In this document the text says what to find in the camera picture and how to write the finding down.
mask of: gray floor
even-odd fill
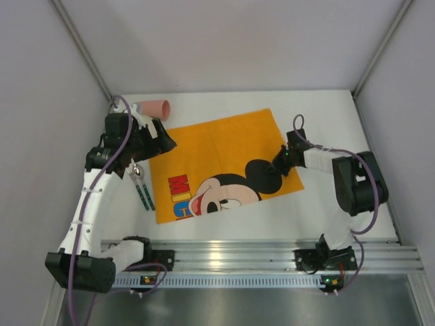
[[[77,293],[75,305],[82,322],[89,301],[88,293]],[[338,297],[324,297],[314,289],[165,289],[142,300],[128,293],[117,293],[95,306],[89,325],[242,326],[272,323],[294,326],[422,325],[405,276],[361,276]],[[60,317],[59,325],[71,325],[68,313]]]

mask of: cartoon mouth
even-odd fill
[[[203,196],[204,196],[204,194],[199,196],[192,203],[192,210],[193,210],[193,213],[195,213],[195,215],[201,215],[201,201],[203,200]]]

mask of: silverware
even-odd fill
[[[136,190],[137,190],[137,193],[139,194],[139,197],[141,198],[142,203],[143,203],[143,205],[145,206],[145,209],[146,209],[147,211],[149,211],[150,208],[148,207],[148,204],[147,204],[147,202],[146,202],[146,200],[145,200],[145,197],[143,197],[143,194],[142,194],[141,188],[139,187],[139,184],[137,183],[137,177],[136,177],[135,172],[133,171],[133,167],[128,166],[128,167],[125,169],[125,171],[128,173],[130,179],[131,179],[131,180],[133,181],[133,183],[135,184],[135,186],[136,186]]]
[[[151,209],[153,211],[156,210],[156,207],[154,206],[154,203],[152,202],[150,192],[148,191],[147,185],[145,184],[145,171],[142,166],[135,163],[133,159],[131,159],[130,166],[133,168],[133,172],[136,175],[136,178],[140,180],[141,185],[143,187],[143,190],[145,191],[145,195],[147,196],[148,202],[150,203]]]

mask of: mickey mouse ear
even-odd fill
[[[266,160],[252,160],[246,164],[245,175],[249,186],[262,194],[274,194],[281,189],[283,180],[279,173],[271,173]]]

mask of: ventilation grille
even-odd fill
[[[113,288],[149,288],[154,285],[141,284],[141,275],[117,275]],[[184,276],[168,275],[159,287],[166,289],[221,289],[221,288],[246,288],[246,289],[282,289],[282,288],[307,288],[324,287],[320,283],[320,276],[311,275],[201,275]]]

